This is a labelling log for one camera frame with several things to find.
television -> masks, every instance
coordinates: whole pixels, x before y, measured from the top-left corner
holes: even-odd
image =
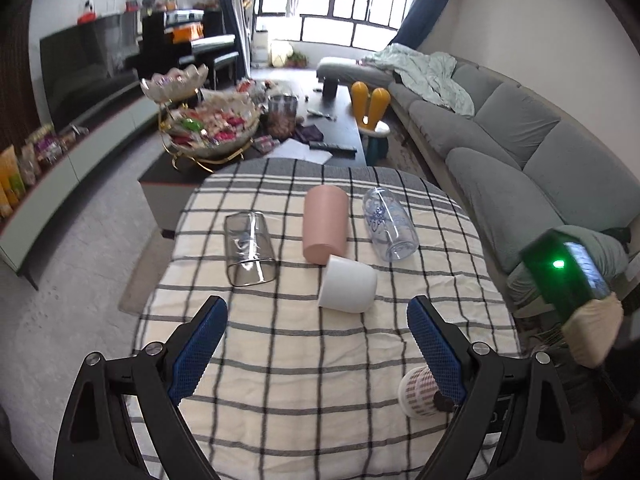
[[[138,54],[138,13],[97,18],[40,40],[40,63],[53,125],[63,130],[99,104],[135,88],[127,59]]]

device screen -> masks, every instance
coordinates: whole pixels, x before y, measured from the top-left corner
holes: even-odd
[[[574,257],[575,262],[584,273],[596,299],[603,300],[606,298],[610,294],[609,285],[600,274],[596,264],[593,263],[584,245],[576,242],[564,242],[564,246],[569,250],[571,256]]]

white cup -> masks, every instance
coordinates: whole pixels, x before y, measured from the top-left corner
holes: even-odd
[[[398,386],[400,408],[411,418],[433,415],[438,412],[433,403],[433,396],[437,391],[438,385],[429,367],[414,368],[402,378]]]
[[[364,312],[376,297],[378,275],[366,264],[331,256],[326,264],[318,305],[344,312]]]

tv stand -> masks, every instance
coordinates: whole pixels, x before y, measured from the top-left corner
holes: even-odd
[[[158,120],[158,106],[146,97],[134,96],[124,108],[104,113],[109,114],[107,119],[90,127],[90,133],[47,171],[8,221],[0,224],[0,259],[36,290],[28,256],[49,219],[100,161]]]

plaid cloth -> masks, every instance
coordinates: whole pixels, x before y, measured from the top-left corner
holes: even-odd
[[[348,258],[378,272],[364,314],[318,308],[322,268],[302,256],[305,193],[319,184],[351,197]],[[420,249],[386,264],[367,237],[362,197],[385,186],[407,208]],[[266,216],[278,278],[233,288],[225,275],[223,222],[239,210]],[[438,413],[408,419],[398,385],[424,360],[406,305],[426,294],[471,341],[516,356],[516,335],[489,279],[475,228],[441,190],[401,171],[252,160],[209,177],[178,226],[173,259],[140,318],[135,349],[165,341],[209,295],[229,306],[229,324],[193,397],[180,411],[221,478],[337,480],[414,478],[447,424]],[[150,473],[164,473],[140,409],[134,431]]]

